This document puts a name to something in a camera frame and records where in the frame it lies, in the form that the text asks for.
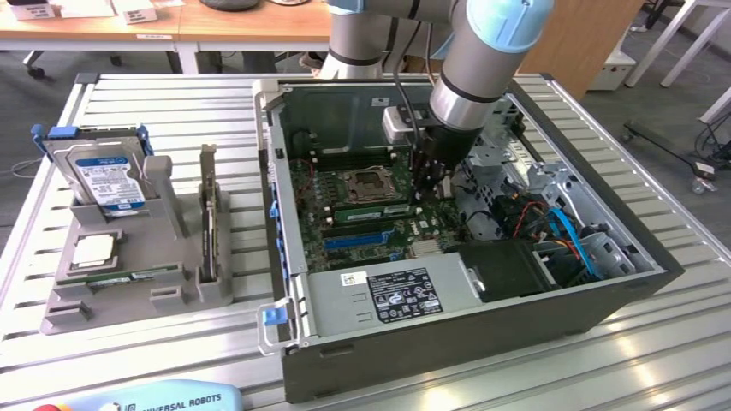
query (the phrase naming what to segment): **warning label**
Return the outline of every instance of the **warning label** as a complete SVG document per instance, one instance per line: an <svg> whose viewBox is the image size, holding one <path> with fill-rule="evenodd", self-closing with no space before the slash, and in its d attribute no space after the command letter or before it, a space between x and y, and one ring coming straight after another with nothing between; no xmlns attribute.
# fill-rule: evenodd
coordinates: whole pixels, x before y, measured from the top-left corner
<svg viewBox="0 0 731 411"><path fill-rule="evenodd" d="M382 323L445 311L426 268L371 276L369 288Z"/></svg>

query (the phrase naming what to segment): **gray floor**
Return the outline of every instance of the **gray floor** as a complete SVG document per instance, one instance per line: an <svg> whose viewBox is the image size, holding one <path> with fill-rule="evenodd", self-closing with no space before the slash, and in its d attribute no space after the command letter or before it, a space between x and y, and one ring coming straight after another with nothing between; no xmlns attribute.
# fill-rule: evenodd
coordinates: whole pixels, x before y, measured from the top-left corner
<svg viewBox="0 0 731 411"><path fill-rule="evenodd" d="M625 50L633 57L645 55L662 29L664 25L658 23L656 31L632 35ZM690 44L690 40L676 36L669 52L662 54L636 88L624 87L617 92L596 92L586 96L584 104L588 110L614 135L620 134L629 118L638 118L680 146L693 150L696 135L702 130L697 118L731 86L731 63L705 52L673 88L664 89L660 81L678 60L676 56L682 55ZM19 161L39 156L29 130L38 122L46 125L57 122L77 73L170 73L165 53L123 53L125 65L118 68L110 64L107 53L50 52L38 65L46 69L51 79L38 81L27 76L21 65L25 54L18 51L0 53L0 135L5 144L0 157L0 250L31 185L31 180L15 178L7 170ZM242 69L241 57L226 59L226 64L227 72L238 72ZM289 68L294 71L297 64L289 64ZM717 193L697 196L690 192L692 175L682 163L641 140L636 140L629 148L712 232L731 246L731 219L724 212L725 205L731 204L731 173L721 176Z"/></svg>
<svg viewBox="0 0 731 411"><path fill-rule="evenodd" d="M632 33L625 41L624 50L638 61L664 29L665 25L658 23L652 32ZM664 88L660 83L692 44L690 39L677 34L634 88L622 86L617 92L590 92L585 97L585 108L614 136L621 134L625 122L636 118L685 151L694 150L696 136L704 130L697 118L731 86L731 62L705 51L673 86ZM731 120L720 131L720 138L728 138L730 130ZM700 196L690 190L690 168L680 160L641 139L628 148L712 233L731 247L731 218L724 211L731 204L731 172L720 173L720 191Z"/></svg>

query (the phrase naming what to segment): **slotted aluminum surface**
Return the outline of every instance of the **slotted aluminum surface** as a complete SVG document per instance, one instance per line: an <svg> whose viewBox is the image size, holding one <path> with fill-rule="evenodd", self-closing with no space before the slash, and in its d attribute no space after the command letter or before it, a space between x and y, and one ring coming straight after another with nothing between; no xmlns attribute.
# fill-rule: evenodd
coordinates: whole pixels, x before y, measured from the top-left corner
<svg viewBox="0 0 731 411"><path fill-rule="evenodd" d="M177 192L197 190L202 143L233 194L235 303L97 330L38 334L71 221L71 192L45 163L0 260L0 408L35 405L166 378L242 389L247 409L726 409L731 407L729 251L657 185L561 87L518 82L656 232L686 274L582 336L331 398L285 402L279 358L257 348L255 309L271 301L253 77L103 75L77 85L61 124L143 122L173 157ZM556 156L534 124L528 137Z"/></svg>

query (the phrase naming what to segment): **barcode sticker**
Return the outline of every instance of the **barcode sticker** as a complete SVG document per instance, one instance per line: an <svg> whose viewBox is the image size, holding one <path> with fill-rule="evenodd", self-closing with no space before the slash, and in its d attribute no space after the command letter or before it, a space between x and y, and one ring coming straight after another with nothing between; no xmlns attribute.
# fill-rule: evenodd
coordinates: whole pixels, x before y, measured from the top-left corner
<svg viewBox="0 0 731 411"><path fill-rule="evenodd" d="M350 285L366 284L366 278L369 278L369 273L366 271L341 274L341 282L343 283L343 287L347 287Z"/></svg>
<svg viewBox="0 0 731 411"><path fill-rule="evenodd" d="M138 34L138 39L145 40L173 40L170 34Z"/></svg>

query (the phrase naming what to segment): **red cable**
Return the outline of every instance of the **red cable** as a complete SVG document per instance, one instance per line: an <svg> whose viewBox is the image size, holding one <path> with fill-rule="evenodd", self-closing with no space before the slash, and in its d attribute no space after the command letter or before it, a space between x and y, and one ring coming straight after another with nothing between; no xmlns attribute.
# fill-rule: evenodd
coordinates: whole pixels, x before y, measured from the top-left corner
<svg viewBox="0 0 731 411"><path fill-rule="evenodd" d="M524 225L524 218L526 218L526 213L529 212L529 208L532 206L536 206L536 205L542 206L544 204L538 201L532 201L524 207L524 212L521 213L521 219L518 220L518 225L516 226L516 232L513 233L513 238L518 237L518 233L521 231L521 226Z"/></svg>
<svg viewBox="0 0 731 411"><path fill-rule="evenodd" d="M582 259L582 255L580 254L580 252L577 251L577 248L574 247L574 245L572 244L572 242L566 241L566 240L553 240L553 241L557 241L560 242L561 244L566 245L569 247L569 250L572 250L572 253L574 253L574 255L577 256L577 259Z"/></svg>
<svg viewBox="0 0 731 411"><path fill-rule="evenodd" d="M303 162L305 164L310 166L310 179L307 180L307 184L305 185L305 187L302 187L298 190L298 195L295 196L295 200L299 200L302 193L305 193L305 191L310 188L310 184L313 184L313 179L315 177L315 167L313 163L310 163L307 160L303 160L302 158L295 158L294 160L290 160L290 163L297 163L297 162Z"/></svg>

